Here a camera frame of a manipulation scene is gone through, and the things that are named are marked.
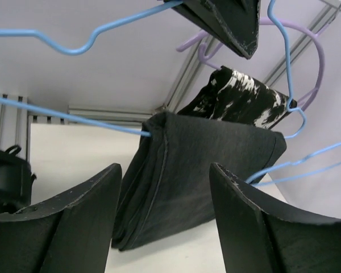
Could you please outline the aluminium hanging rail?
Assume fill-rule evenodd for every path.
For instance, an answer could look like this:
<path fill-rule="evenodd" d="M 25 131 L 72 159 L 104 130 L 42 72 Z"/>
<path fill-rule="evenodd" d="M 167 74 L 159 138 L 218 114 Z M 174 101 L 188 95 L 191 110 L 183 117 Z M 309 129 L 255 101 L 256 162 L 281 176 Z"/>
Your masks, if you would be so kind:
<path fill-rule="evenodd" d="M 195 46 L 183 52 L 176 51 L 176 42 L 185 34 L 185 29 L 174 22 L 172 11 L 168 9 L 100 34 L 91 47 L 95 47 L 98 41 L 104 43 L 98 48 L 97 63 L 83 63 L 84 73 L 75 66 L 64 69 L 68 81 L 80 82 L 79 87 L 71 87 L 69 91 L 60 88 L 57 95 L 29 89 L 27 96 L 37 98 L 37 106 L 8 98 L 0 98 L 0 104 L 117 131 L 124 131 L 121 117 L 150 115 L 157 104 L 171 109 L 173 101 L 181 99 L 183 78 L 190 70 L 198 70 L 201 66 Z M 85 31 L 80 46 L 85 44 L 94 29 Z M 89 83 L 84 84 L 84 79 L 89 79 Z M 76 100 L 69 104 L 70 113 L 49 108 L 50 99 L 68 100 L 72 95 Z"/>

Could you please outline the blue wire hanger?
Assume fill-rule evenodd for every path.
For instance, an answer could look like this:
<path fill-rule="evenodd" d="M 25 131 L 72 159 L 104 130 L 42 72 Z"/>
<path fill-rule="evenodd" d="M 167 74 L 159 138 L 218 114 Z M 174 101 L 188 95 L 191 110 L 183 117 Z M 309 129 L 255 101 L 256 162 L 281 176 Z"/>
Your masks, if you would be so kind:
<path fill-rule="evenodd" d="M 83 47 L 108 22 L 158 1 L 0 1 L 0 29 L 36 30 Z M 167 9 L 99 34 L 79 55 L 34 36 L 0 36 L 0 96 L 64 111 L 68 106 L 146 111 L 166 102 L 191 51 L 176 47 L 198 27 Z"/>

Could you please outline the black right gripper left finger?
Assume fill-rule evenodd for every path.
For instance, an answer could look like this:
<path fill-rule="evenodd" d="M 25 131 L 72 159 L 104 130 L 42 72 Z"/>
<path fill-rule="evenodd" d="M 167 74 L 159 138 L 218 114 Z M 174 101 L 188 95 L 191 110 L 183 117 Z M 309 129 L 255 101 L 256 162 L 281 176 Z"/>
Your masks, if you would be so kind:
<path fill-rule="evenodd" d="M 104 272 L 122 168 L 16 213 L 0 214 L 0 272 Z"/>

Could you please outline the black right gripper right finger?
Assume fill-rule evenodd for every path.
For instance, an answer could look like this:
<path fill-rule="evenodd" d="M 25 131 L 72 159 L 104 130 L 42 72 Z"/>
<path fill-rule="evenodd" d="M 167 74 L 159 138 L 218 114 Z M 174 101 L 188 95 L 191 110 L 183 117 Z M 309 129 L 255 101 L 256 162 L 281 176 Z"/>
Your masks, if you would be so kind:
<path fill-rule="evenodd" d="M 341 219 L 280 201 L 217 163 L 209 179 L 227 272 L 341 272 Z"/>

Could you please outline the lilac plastic hanger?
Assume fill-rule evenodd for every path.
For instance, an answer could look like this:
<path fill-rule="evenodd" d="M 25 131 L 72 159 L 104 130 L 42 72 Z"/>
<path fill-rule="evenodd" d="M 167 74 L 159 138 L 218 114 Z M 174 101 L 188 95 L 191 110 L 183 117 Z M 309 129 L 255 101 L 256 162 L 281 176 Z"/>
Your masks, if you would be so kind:
<path fill-rule="evenodd" d="M 302 110 L 307 110 L 318 94 L 325 72 L 326 57 L 320 41 L 322 22 L 314 20 L 309 26 L 303 26 L 291 20 L 281 19 L 280 23 L 292 36 L 290 66 L 294 77 L 295 99 Z M 287 94 L 283 39 L 277 36 L 276 26 L 268 17 L 260 18 L 260 26 L 269 26 L 270 30 L 261 30 L 261 48 L 256 52 L 256 60 L 250 64 L 233 56 L 232 52 L 218 39 L 212 43 L 206 42 L 205 38 L 211 35 L 204 30 L 200 30 L 182 42 L 176 47 L 176 51 L 183 52 L 192 46 L 201 47 L 205 57 L 201 64 L 212 69 L 218 69 L 221 65 L 241 69 L 259 78 L 265 85 L 277 87 L 278 90 Z"/>

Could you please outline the dark grey trousers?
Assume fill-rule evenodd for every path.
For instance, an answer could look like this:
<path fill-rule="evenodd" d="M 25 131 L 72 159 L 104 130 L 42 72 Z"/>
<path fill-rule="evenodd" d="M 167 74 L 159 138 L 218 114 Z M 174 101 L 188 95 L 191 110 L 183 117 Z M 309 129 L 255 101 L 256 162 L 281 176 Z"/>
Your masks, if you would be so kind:
<path fill-rule="evenodd" d="M 122 180 L 111 246 L 132 250 L 214 219 L 209 168 L 241 179 L 270 167 L 286 150 L 281 133 L 241 123 L 163 112 L 143 136 Z"/>

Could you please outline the black white patterned garment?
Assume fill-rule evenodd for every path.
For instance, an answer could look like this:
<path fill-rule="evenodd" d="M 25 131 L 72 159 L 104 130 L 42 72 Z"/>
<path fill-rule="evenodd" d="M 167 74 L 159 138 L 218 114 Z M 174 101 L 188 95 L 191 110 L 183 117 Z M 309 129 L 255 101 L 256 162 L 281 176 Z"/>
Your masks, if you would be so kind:
<path fill-rule="evenodd" d="M 289 115 L 288 99 L 259 80 L 222 66 L 178 114 L 270 130 Z"/>

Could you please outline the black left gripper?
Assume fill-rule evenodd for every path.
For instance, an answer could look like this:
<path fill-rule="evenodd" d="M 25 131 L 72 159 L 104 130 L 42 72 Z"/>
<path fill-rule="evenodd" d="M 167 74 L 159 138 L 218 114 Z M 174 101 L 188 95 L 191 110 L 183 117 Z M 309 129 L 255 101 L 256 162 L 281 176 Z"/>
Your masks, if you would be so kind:
<path fill-rule="evenodd" d="M 249 60 L 258 46 L 260 5 L 260 0 L 185 0 L 173 10 Z"/>

